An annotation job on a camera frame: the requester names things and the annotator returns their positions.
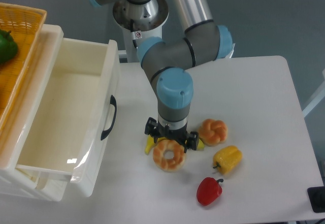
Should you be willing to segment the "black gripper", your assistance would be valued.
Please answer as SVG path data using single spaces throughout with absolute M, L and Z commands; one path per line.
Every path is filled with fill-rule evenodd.
M 172 130 L 168 125 L 162 126 L 160 123 L 158 124 L 154 118 L 149 117 L 145 125 L 144 133 L 151 136 L 154 143 L 157 143 L 159 138 L 166 138 L 183 144 L 184 153 L 187 153 L 188 149 L 194 151 L 198 149 L 199 133 L 196 131 L 188 133 L 187 125 Z

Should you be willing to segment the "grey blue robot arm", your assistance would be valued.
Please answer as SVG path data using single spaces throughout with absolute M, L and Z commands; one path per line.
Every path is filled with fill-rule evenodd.
M 113 17 L 123 32 L 129 62 L 138 62 L 157 98 L 158 118 L 149 118 L 145 134 L 165 137 L 196 150 L 197 132 L 187 131 L 193 81 L 188 69 L 225 58 L 233 51 L 229 30 L 216 25 L 206 0 L 174 0 L 184 38 L 173 45 L 162 39 L 169 9 L 166 0 L 89 0 L 113 4 Z

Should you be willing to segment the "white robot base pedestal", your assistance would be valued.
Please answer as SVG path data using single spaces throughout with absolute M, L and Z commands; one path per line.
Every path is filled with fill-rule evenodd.
M 122 30 L 127 62 L 138 62 L 137 48 L 144 40 L 163 36 L 168 16 L 165 0 L 149 0 L 141 5 L 121 0 L 114 4 L 113 17 Z

